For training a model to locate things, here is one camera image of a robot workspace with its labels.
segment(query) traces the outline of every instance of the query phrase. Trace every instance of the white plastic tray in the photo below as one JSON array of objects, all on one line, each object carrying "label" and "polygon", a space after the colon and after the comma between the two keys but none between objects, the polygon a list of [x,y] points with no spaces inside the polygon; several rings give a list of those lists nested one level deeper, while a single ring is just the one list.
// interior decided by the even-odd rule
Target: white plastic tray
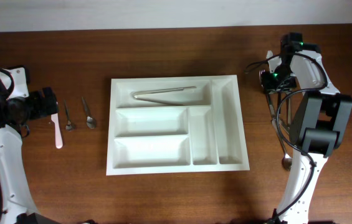
[{"label": "white plastic tray", "polygon": [[236,75],[112,79],[107,175],[228,170],[249,170]]}]

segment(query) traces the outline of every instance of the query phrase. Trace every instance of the spoon handle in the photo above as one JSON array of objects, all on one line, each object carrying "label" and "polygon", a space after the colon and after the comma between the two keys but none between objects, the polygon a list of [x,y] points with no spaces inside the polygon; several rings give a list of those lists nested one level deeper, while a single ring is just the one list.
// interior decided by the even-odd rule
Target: spoon handle
[{"label": "spoon handle", "polygon": [[65,105],[65,114],[66,114],[66,117],[68,118],[68,122],[69,122],[70,118],[69,118],[68,105],[66,105],[66,101],[65,100],[64,100],[64,105]]},{"label": "spoon handle", "polygon": [[84,97],[82,97],[82,102],[83,102],[84,112],[86,113],[87,116],[91,117],[90,109],[88,108],[87,102],[85,101]]},{"label": "spoon handle", "polygon": [[284,155],[288,155],[287,148],[285,147],[285,145],[284,145],[284,143],[283,143],[283,140],[282,140],[282,138],[281,138],[281,136],[280,136],[280,133],[278,133],[277,125],[276,125],[276,122],[275,122],[274,119],[271,120],[271,124],[273,125],[273,127],[274,127],[274,129],[275,129],[275,132],[277,133],[277,137],[278,137],[278,140],[280,141],[283,154],[284,154]]}]

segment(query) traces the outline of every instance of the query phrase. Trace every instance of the metal tongs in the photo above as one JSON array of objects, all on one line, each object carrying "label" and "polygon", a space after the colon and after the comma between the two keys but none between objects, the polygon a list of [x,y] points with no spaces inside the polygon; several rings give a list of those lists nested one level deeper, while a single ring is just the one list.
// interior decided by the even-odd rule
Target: metal tongs
[{"label": "metal tongs", "polygon": [[162,89],[162,90],[144,90],[144,91],[137,91],[133,93],[133,98],[135,100],[141,100],[141,101],[147,101],[147,102],[153,102],[153,103],[162,103],[166,105],[173,105],[173,106],[184,106],[180,103],[170,103],[166,101],[160,101],[160,100],[152,100],[152,99],[144,99],[140,98],[140,95],[149,95],[149,94],[157,94],[157,93],[168,93],[172,91],[184,91],[184,90],[189,90],[189,89],[195,89],[196,86],[187,86],[187,87],[178,87],[178,88],[167,88],[167,89]]}]

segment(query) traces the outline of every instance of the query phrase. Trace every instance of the white wall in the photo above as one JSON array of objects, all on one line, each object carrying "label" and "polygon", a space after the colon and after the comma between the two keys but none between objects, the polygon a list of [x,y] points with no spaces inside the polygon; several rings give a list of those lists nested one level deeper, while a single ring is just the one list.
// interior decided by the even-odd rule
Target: white wall
[{"label": "white wall", "polygon": [[352,0],[0,0],[0,31],[352,23]]}]

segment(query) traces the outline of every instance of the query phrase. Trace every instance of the spoon bowl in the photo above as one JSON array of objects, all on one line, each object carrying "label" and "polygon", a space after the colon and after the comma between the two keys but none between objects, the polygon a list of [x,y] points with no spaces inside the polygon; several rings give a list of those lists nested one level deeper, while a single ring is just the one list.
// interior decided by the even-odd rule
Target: spoon bowl
[{"label": "spoon bowl", "polygon": [[281,163],[282,167],[287,171],[290,171],[292,168],[292,158],[288,154],[284,154]]},{"label": "spoon bowl", "polygon": [[97,127],[97,121],[90,116],[87,116],[87,126],[91,129],[94,129],[95,127]]},{"label": "spoon bowl", "polygon": [[73,131],[75,129],[76,129],[76,125],[74,125],[72,122],[68,121],[67,125],[65,126],[65,130]]}]

